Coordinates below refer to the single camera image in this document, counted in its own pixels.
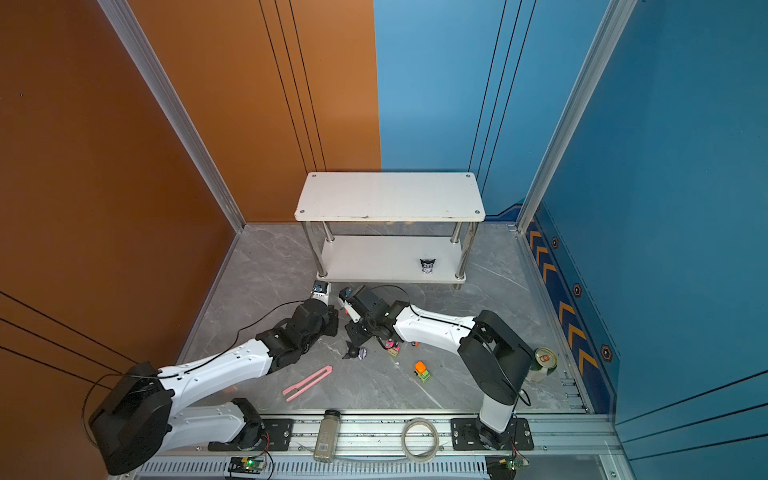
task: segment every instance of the pink tweezers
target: pink tweezers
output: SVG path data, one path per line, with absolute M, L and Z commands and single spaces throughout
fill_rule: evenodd
M 286 399 L 286 402 L 290 402 L 291 400 L 295 399 L 297 396 L 301 395 L 302 393 L 306 392 L 307 390 L 315 386 L 315 384 L 318 383 L 320 380 L 330 375 L 332 371 L 333 371 L 332 366 L 330 365 L 324 366 L 322 369 L 314 372 L 312 375 L 306 377 L 304 380 L 302 380 L 301 382 L 298 382 L 296 385 L 291 385 L 287 389 L 283 390 L 283 395 L 286 395 L 291 390 L 300 389 L 298 392 L 288 397 Z

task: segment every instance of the black line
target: black line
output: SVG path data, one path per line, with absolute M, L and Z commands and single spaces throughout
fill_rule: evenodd
M 266 28 L 266 37 L 270 40 L 270 47 L 272 47 L 272 56 L 275 58 L 275 67 L 277 67 L 277 76 L 280 77 L 280 84 L 283 86 L 283 95 L 286 97 L 286 106 L 288 107 L 288 116 L 290 116 L 290 123 L 293 125 L 293 134 L 296 135 L 296 145 L 299 147 L 299 154 L 301 155 L 301 163 L 304 165 L 304 173 L 308 174 L 310 170 L 306 167 L 306 161 L 304 160 L 304 152 L 301 151 L 301 142 L 299 142 L 299 132 L 296 131 L 296 123 L 293 121 L 293 113 L 290 110 L 290 103 L 288 103 L 288 93 L 286 92 L 286 85 L 283 83 L 283 74 L 280 73 L 280 64 L 277 63 L 277 53 L 275 53 L 275 45 L 272 43 L 272 35 L 270 35 L 270 27 L 266 24 L 266 15 L 264 14 L 264 6 L 261 5 L 259 0 L 259 8 L 261 8 L 261 16 L 264 19 L 264 28 Z
M 518 28 L 518 19 L 520 18 L 520 8 L 523 6 L 522 0 L 518 5 L 518 14 L 515 16 L 515 24 L 512 26 L 512 35 L 509 37 L 509 46 L 507 47 L 507 56 L 504 59 L 504 67 L 502 68 L 502 77 L 498 81 L 498 89 L 496 90 L 496 99 L 493 101 L 493 110 L 491 110 L 491 121 L 488 123 L 488 131 L 485 132 L 485 143 L 482 146 L 482 153 L 480 154 L 480 164 L 478 165 L 478 177 L 480 177 L 480 170 L 482 169 L 482 158 L 485 156 L 485 148 L 488 146 L 488 137 L 491 135 L 491 127 L 493 127 L 493 117 L 496 115 L 496 104 L 498 103 L 498 94 L 502 91 L 502 84 L 504 83 L 504 73 L 507 71 L 507 61 L 509 61 L 509 52 L 512 50 L 512 40 L 515 39 L 515 31 Z
M 13 296 L 10 296 L 10 295 L 8 295 L 6 292 L 2 292 L 2 291 L 0 291 L 0 294 L 1 294 L 1 295 L 3 295 L 3 296 L 6 296 L 6 297 L 8 297 L 9 299 L 13 300 L 14 302 L 18 303 L 19 305 L 22 305 L 22 306 L 25 306 L 25 307 L 27 307 L 28 309 L 30 309 L 31 311 L 33 311 L 33 312 L 37 313 L 38 315 L 42 315 L 42 316 L 44 316 L 45 318 L 47 318 L 47 319 L 51 320 L 53 323 L 56 323 L 56 324 L 58 324 L 58 325 L 61 325 L 61 326 L 63 326 L 65 329 L 69 329 L 69 330 L 71 330 L 72 332 L 75 332 L 75 333 L 77 333 L 79 336 L 82 336 L 82 337 L 84 337 L 84 338 L 86 338 L 86 339 L 89 339 L 90 341 L 92 341 L 93 343 L 95 343 L 95 344 L 97 344 L 97 345 L 99 345 L 99 346 L 103 346 L 105 349 L 109 350 L 110 352 L 113 352 L 113 353 L 117 353 L 119 356 L 123 357 L 124 359 L 128 360 L 129 362 L 132 362 L 132 363 L 138 363 L 136 360 L 133 360 L 133 359 L 131 359 L 131 358 L 129 358 L 129 357 L 127 357 L 127 356 L 123 355 L 122 353 L 118 352 L 118 351 L 117 351 L 117 350 L 115 350 L 115 349 L 111 349 L 111 348 L 109 348 L 109 347 L 108 347 L 108 346 L 106 346 L 105 344 L 103 344 L 103 343 L 101 343 L 101 342 L 99 342 L 99 341 L 97 341 L 97 340 L 94 340 L 94 339 L 92 339 L 90 336 L 88 336 L 88 335 L 85 335 L 84 333 L 80 333 L 80 332 L 78 332 L 76 329 L 73 329 L 73 328 L 72 328 L 72 327 L 70 327 L 69 325 L 66 325 L 66 324 L 64 324 L 64 323 L 62 323 L 62 322 L 59 322 L 58 320 L 56 320 L 56 319 L 55 319 L 55 318 L 53 318 L 52 316 L 44 314 L 44 313 L 43 313 L 43 312 L 41 312 L 40 310 L 38 310 L 38 309 L 36 309 L 36 308 L 34 308 L 34 307 L 32 307 L 32 306 L 29 306 L 28 304 L 26 304 L 26 303 L 22 302 L 21 300 L 19 300 L 19 299 L 17 299 L 17 298 L 14 298 Z
M 645 455 L 645 456 L 642 456 L 642 457 L 628 458 L 627 460 L 632 462 L 634 460 L 642 460 L 644 458 L 661 457 L 662 455 L 670 455 L 672 453 L 689 452 L 691 450 L 706 449 L 706 448 L 709 448 L 709 447 L 717 447 L 718 445 L 727 445 L 729 443 L 745 442 L 746 440 L 761 439 L 763 437 L 768 437 L 768 433 L 761 433 L 760 435 L 752 435 L 751 437 L 743 437 L 742 439 L 726 440 L 725 442 L 710 443 L 708 445 L 699 445 L 697 447 L 689 447 L 688 449 L 673 450 L 671 452 L 654 453 L 653 455 Z
M 301 111 L 301 119 L 304 121 L 304 131 L 306 132 L 306 141 L 307 143 L 310 144 L 310 154 L 312 154 L 312 163 L 315 165 L 315 171 L 317 171 L 317 162 L 315 161 L 315 151 L 312 148 L 312 140 L 310 139 L 310 129 L 306 126 L 306 117 L 304 116 L 304 107 L 301 105 L 301 95 L 299 95 L 299 84 L 296 83 L 296 74 L 293 73 L 293 62 L 290 60 L 290 52 L 288 51 L 288 41 L 286 40 L 286 31 L 283 30 L 283 20 L 280 17 L 280 9 L 277 8 L 277 0 L 275 0 L 275 10 L 277 10 L 277 22 L 280 23 L 280 31 L 283 33 L 283 44 L 286 46 L 286 55 L 288 55 L 288 65 L 290 66 L 291 77 L 293 77 L 293 87 L 296 89 L 296 99 L 299 101 L 299 111 Z
M 496 43 L 493 45 L 493 55 L 491 55 L 491 66 L 488 68 L 488 80 L 485 81 L 485 93 L 482 95 L 482 105 L 480 105 L 480 117 L 478 118 L 477 130 L 475 130 L 475 141 L 472 142 L 472 153 L 469 155 L 469 166 L 467 167 L 467 172 L 472 171 L 472 157 L 475 156 L 475 145 L 478 143 L 478 133 L 480 132 L 480 120 L 482 120 L 482 111 L 485 108 L 485 97 L 488 96 L 488 85 L 491 83 L 491 72 L 493 71 L 493 61 L 496 58 L 496 48 L 498 47 L 498 37 L 499 35 L 502 34 L 502 23 L 504 23 L 504 12 L 506 11 L 506 9 L 507 9 L 507 0 L 504 0 L 504 8 L 502 8 L 502 19 L 498 21 L 498 32 L 496 32 Z
M 488 173 L 485 175 L 485 180 L 482 183 L 482 190 L 480 191 L 480 197 L 485 192 L 485 184 L 488 183 L 488 176 L 491 174 L 491 164 L 493 163 L 493 156 L 496 153 L 496 145 L 498 145 L 498 138 L 502 134 L 502 127 L 504 126 L 504 117 L 507 115 L 507 107 L 509 106 L 509 98 L 512 96 L 512 87 L 515 86 L 515 79 L 518 77 L 518 68 L 520 68 L 520 60 L 523 58 L 523 49 L 525 49 L 525 40 L 528 39 L 528 30 L 531 29 L 531 20 L 533 20 L 533 12 L 536 11 L 536 2 L 534 0 L 533 8 L 531 8 L 531 17 L 528 19 L 528 27 L 525 29 L 525 36 L 523 37 L 523 45 L 520 46 L 520 55 L 518 56 L 518 64 L 515 66 L 515 73 L 512 75 L 512 84 L 509 85 L 509 93 L 507 94 L 507 103 L 504 105 L 504 113 L 502 114 L 502 122 L 498 126 L 498 132 L 496 132 L 496 141 L 493 144 L 493 151 L 491 152 L 491 160 L 488 161 Z
M 301 68 L 304 69 L 304 80 L 306 80 L 306 91 L 308 94 L 310 94 L 310 108 L 312 109 L 312 116 L 315 119 L 315 131 L 317 132 L 317 143 L 320 145 L 320 157 L 323 159 L 323 169 L 325 171 L 328 171 L 328 167 L 326 166 L 326 155 L 323 152 L 323 141 L 320 139 L 320 129 L 317 126 L 317 115 L 315 114 L 315 104 L 314 102 L 312 102 L 312 90 L 310 90 L 310 79 L 306 76 L 306 65 L 304 64 L 304 53 L 301 52 L 301 40 L 299 40 L 299 29 L 296 27 L 296 17 L 293 15 L 293 2 L 291 0 L 288 0 L 288 5 L 290 5 L 290 16 L 293 19 L 293 31 L 296 32 L 296 43 L 299 45 L 299 56 L 301 57 Z
M 94 360 L 94 359 L 92 359 L 92 358 L 91 358 L 91 357 L 89 357 L 89 356 L 85 356 L 85 355 L 83 355 L 82 353 L 78 353 L 78 352 L 75 352 L 73 349 L 67 348 L 67 347 L 63 346 L 62 344 L 60 344 L 60 343 L 56 343 L 56 342 L 54 342 L 53 340 L 49 340 L 49 339 L 45 338 L 45 337 L 44 337 L 44 336 L 42 336 L 42 335 L 38 335 L 37 333 L 35 333 L 35 332 L 32 332 L 31 330 L 27 330 L 27 329 L 26 329 L 26 328 L 24 328 L 23 326 L 19 326 L 19 325 L 16 325 L 15 323 L 13 323 L 13 322 L 11 322 L 11 321 L 9 321 L 9 320 L 6 320 L 6 319 L 4 319 L 4 318 L 2 318 L 2 317 L 0 317 L 0 321 L 2 321 L 2 322 L 5 322 L 5 323 L 7 323 L 8 325 L 14 326 L 14 327 L 16 327 L 16 328 L 20 329 L 20 330 L 21 330 L 21 331 L 23 331 L 23 332 L 29 333 L 30 335 L 34 335 L 34 336 L 38 337 L 39 339 L 43 339 L 43 340 L 45 340 L 45 341 L 46 341 L 46 342 L 48 342 L 48 343 L 53 343 L 53 344 L 54 344 L 54 345 L 56 345 L 57 347 L 59 347 L 59 348 L 62 348 L 62 349 L 64 349 L 64 350 L 67 350 L 68 352 L 74 353 L 75 355 L 77 355 L 77 356 L 80 356 L 80 357 L 82 357 L 82 358 L 84 358 L 84 359 L 86 359 L 86 360 L 91 360 L 93 363 L 96 363 L 97 365 L 101 365 L 101 366 L 103 366 L 105 369 L 110 369 L 110 370 L 112 370 L 112 371 L 113 371 L 113 372 L 115 372 L 115 373 L 121 373 L 121 372 L 120 372 L 120 370 L 115 370 L 115 369 L 113 369 L 112 367 L 110 367 L 109 365 L 105 365 L 104 363 L 98 362 L 97 360 Z
M 745 408 L 745 409 L 737 410 L 735 412 L 724 413 L 722 415 L 710 417 L 710 418 L 705 419 L 705 420 L 698 420 L 696 422 L 687 423 L 685 425 L 680 425 L 679 427 L 672 427 L 671 429 L 662 430 L 660 432 L 649 433 L 648 435 L 643 435 L 641 437 L 637 437 L 636 439 L 622 440 L 621 443 L 634 442 L 635 440 L 646 439 L 646 438 L 652 437 L 654 435 L 660 435 L 662 433 L 672 432 L 673 430 L 684 429 L 685 427 L 690 427 L 692 425 L 698 425 L 700 423 L 709 422 L 710 420 L 722 419 L 722 418 L 725 418 L 725 417 L 728 417 L 728 416 L 731 416 L 731 415 L 736 415 L 737 413 L 744 413 L 744 412 L 749 412 L 750 410 L 761 409 L 764 406 L 768 406 L 768 402 L 767 403 L 762 403 L 760 405 L 751 406 L 751 407 L 748 407 L 748 408 Z
M 64 369 L 60 369 L 60 368 L 58 368 L 57 366 L 53 366 L 53 365 L 51 365 L 50 363 L 46 363 L 46 362 L 43 362 L 43 361 L 41 361 L 41 360 L 38 360 L 38 359 L 33 359 L 33 358 L 32 358 L 32 357 L 30 357 L 30 356 L 26 356 L 26 355 L 25 355 L 25 354 L 23 354 L 23 353 L 19 353 L 19 352 L 16 352 L 15 350 L 11 350 L 11 349 L 9 349 L 9 348 L 6 348 L 6 347 L 4 347 L 4 346 L 2 346 L 2 345 L 0 345 L 0 349 L 3 349 L 3 350 L 5 350 L 6 352 L 10 352 L 10 353 L 13 353 L 13 354 L 15 354 L 15 355 L 18 355 L 18 356 L 24 357 L 24 358 L 26 358 L 27 360 L 31 360 L 32 362 L 37 362 L 37 363 L 39 363 L 39 364 L 41 364 L 41 365 L 45 365 L 45 366 L 47 366 L 47 367 L 51 367 L 53 370 L 58 370 L 59 372 L 62 372 L 62 373 L 66 373 L 67 375 L 71 375 L 71 376 L 75 377 L 76 379 L 85 380 L 86 382 L 88 382 L 88 383 L 92 383 L 93 385 L 98 385 L 98 386 L 100 386 L 100 387 L 104 387 L 104 388 L 106 388 L 107 390 L 112 390 L 112 389 L 111 389 L 111 388 L 109 388 L 108 386 L 105 386 L 105 385 L 102 385 L 102 384 L 100 384 L 100 383 L 94 382 L 93 380 L 89 380 L 89 379 L 86 379 L 85 377 L 83 377 L 83 376 L 79 376 L 79 375 L 78 375 L 78 374 L 76 374 L 76 373 L 72 373 L 72 372 L 68 372 L 67 370 L 64 370 Z
M 650 412 L 645 412 L 643 414 L 634 416 L 631 419 L 622 420 L 621 422 L 618 422 L 616 425 L 621 425 L 622 423 L 627 423 L 627 422 L 631 422 L 632 420 L 637 420 L 640 417 L 645 417 L 646 415 L 650 415 L 651 413 L 656 413 L 656 412 L 658 412 L 660 410 L 668 409 L 668 408 L 670 408 L 672 406 L 675 406 L 675 405 L 680 405 L 681 403 L 687 402 L 688 400 L 697 399 L 700 396 L 705 396 L 705 395 L 710 394 L 712 392 L 716 392 L 717 390 L 721 390 L 721 389 L 724 389 L 726 387 L 736 385 L 737 383 L 746 382 L 747 380 L 753 379 L 753 378 L 755 378 L 757 376 L 765 375 L 766 373 L 768 373 L 768 370 L 763 370 L 762 372 L 755 373 L 754 375 L 745 376 L 744 378 L 738 379 L 735 382 L 726 383 L 725 385 L 721 385 L 721 386 L 719 386 L 719 387 L 717 387 L 715 389 L 707 390 L 706 392 L 699 393 L 698 395 L 690 396 L 687 399 L 678 400 L 675 403 L 670 403 L 669 405 L 666 405 L 666 406 L 663 406 L 663 407 L 659 407 L 659 408 L 657 408 L 655 410 L 651 410 Z

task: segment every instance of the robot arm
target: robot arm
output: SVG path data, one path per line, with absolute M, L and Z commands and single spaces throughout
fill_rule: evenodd
M 162 369 L 148 362 L 131 368 L 89 419 L 109 473 L 121 475 L 158 452 L 194 443 L 217 442 L 221 450 L 260 445 L 264 425 L 246 399 L 190 405 L 291 365 L 322 335 L 335 336 L 339 314 L 328 305 L 329 288 L 316 282 L 291 318 L 224 353 Z M 490 449 L 509 441 L 506 429 L 534 355 L 495 313 L 460 317 L 406 302 L 390 306 L 366 286 L 344 289 L 339 298 L 353 319 L 345 328 L 356 347 L 375 336 L 380 342 L 421 342 L 457 353 L 485 394 L 476 422 L 481 440 Z
M 339 294 L 352 322 L 346 330 L 353 348 L 371 336 L 382 342 L 420 342 L 458 353 L 483 391 L 477 427 L 491 449 L 507 441 L 509 420 L 534 353 L 517 333 L 493 312 L 478 316 L 448 316 L 406 302 L 391 306 L 365 285 Z

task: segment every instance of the lower shelf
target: lower shelf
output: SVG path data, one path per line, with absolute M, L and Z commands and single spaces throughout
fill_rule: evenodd
M 464 283 L 456 279 L 461 243 L 449 237 L 336 235 L 324 242 L 325 281 L 392 283 Z M 435 259 L 423 273 L 421 259 Z

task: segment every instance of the black object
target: black object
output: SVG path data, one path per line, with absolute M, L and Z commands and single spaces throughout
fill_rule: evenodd
M 469 335 L 459 340 L 458 354 L 484 394 L 514 405 L 531 369 L 534 353 L 495 313 L 483 310 Z
M 339 311 L 321 300 L 310 298 L 294 310 L 291 318 L 259 333 L 256 339 L 269 349 L 273 360 L 268 373 L 273 373 L 298 362 L 322 335 L 336 336 L 338 331 Z
M 341 357 L 342 360 L 356 359 L 360 355 L 360 347 L 354 346 L 352 342 L 347 342 L 346 348 L 346 353 Z
M 453 449 L 460 452 L 468 450 L 486 450 L 488 440 L 483 436 L 486 429 L 477 418 L 474 419 L 451 419 L 451 432 L 458 432 L 452 436 Z M 520 452 L 528 452 L 534 449 L 533 435 L 528 420 L 513 416 L 507 425 L 506 431 L 502 434 L 496 434 L 500 437 L 506 437 L 503 443 L 497 444 L 494 450 L 512 450 L 512 445 Z
M 209 442 L 208 449 L 215 452 L 225 452 L 229 450 L 249 450 L 257 448 L 261 443 L 261 437 L 264 435 L 264 424 L 261 415 L 246 399 L 232 399 L 232 403 L 243 413 L 245 426 L 237 436 L 230 442 Z
M 156 378 L 133 377 L 158 373 L 149 362 L 131 367 L 88 420 L 110 475 L 141 466 L 163 444 L 174 391 Z
M 371 336 L 383 342 L 402 342 L 395 331 L 395 321 L 402 309 L 409 305 L 407 302 L 396 301 L 390 306 L 365 285 L 357 290 L 345 288 L 339 293 L 339 298 L 360 315 L 358 322 L 350 322 L 344 327 L 354 346 L 361 346 Z
M 292 419 L 262 419 L 260 436 L 257 442 L 247 449 L 232 448 L 228 443 L 210 442 L 210 452 L 232 452 L 233 450 L 247 450 L 248 452 L 262 452 L 266 448 L 266 436 L 270 437 L 270 452 L 287 452 L 288 444 L 293 435 Z
M 485 457 L 485 470 L 491 480 L 514 480 L 518 471 L 512 469 L 511 461 L 515 457 Z

